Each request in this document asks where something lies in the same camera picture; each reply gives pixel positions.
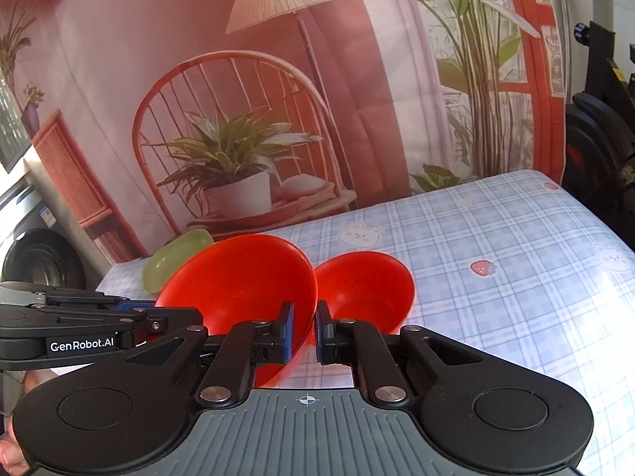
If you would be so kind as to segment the dark window frame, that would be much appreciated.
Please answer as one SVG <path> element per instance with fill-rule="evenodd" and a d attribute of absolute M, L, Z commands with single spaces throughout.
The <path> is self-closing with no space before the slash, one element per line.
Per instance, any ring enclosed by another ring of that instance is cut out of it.
<path fill-rule="evenodd" d="M 21 122 L 21 111 L 3 77 L 0 79 L 0 158 L 9 173 L 31 146 L 30 136 Z"/>

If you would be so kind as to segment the black exercise equipment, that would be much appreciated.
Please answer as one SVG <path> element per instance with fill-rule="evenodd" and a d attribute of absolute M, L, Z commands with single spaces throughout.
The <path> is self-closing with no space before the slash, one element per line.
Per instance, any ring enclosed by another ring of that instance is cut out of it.
<path fill-rule="evenodd" d="M 615 62 L 612 0 L 568 27 L 588 49 L 585 88 L 566 106 L 563 186 L 629 247 L 634 246 L 634 77 Z"/>

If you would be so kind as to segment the printed room backdrop cloth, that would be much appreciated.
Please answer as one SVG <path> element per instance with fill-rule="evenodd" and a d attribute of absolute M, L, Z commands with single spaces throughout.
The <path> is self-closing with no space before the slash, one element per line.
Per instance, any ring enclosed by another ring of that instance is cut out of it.
<path fill-rule="evenodd" d="M 1 0 L 1 77 L 111 262 L 564 172 L 551 0 Z"/>

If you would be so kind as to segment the plaid blue bed sheet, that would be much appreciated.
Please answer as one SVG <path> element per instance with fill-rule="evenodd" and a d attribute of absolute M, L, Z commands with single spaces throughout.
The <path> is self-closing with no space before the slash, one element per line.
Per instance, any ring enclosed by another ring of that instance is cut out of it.
<path fill-rule="evenodd" d="M 634 470 L 634 255 L 536 171 L 490 177 L 280 228 L 314 264 L 357 250 L 398 259 L 408 319 L 562 380 L 589 402 L 580 470 Z"/>

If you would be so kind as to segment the olive green oval dish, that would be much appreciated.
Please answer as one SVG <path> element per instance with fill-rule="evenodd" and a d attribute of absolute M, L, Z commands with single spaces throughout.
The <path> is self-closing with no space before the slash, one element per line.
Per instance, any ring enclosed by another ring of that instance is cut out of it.
<path fill-rule="evenodd" d="M 157 250 L 142 270 L 143 289 L 156 296 L 182 265 L 214 243 L 212 235 L 204 229 L 181 234 L 160 250 Z"/>

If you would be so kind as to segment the grey front-load washing machine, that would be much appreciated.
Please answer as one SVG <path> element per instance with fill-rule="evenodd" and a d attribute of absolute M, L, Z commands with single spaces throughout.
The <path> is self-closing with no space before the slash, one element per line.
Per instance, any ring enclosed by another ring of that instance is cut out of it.
<path fill-rule="evenodd" d="M 101 279 L 26 177 L 1 196 L 1 279 L 88 290 Z"/>

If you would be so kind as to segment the red round bowl right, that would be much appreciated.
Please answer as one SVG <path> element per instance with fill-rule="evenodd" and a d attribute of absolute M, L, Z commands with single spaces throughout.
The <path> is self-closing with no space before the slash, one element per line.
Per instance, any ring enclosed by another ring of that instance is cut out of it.
<path fill-rule="evenodd" d="M 408 318 L 416 296 L 409 269 L 379 251 L 356 251 L 329 259 L 314 269 L 317 299 L 334 319 L 356 319 L 395 334 Z"/>

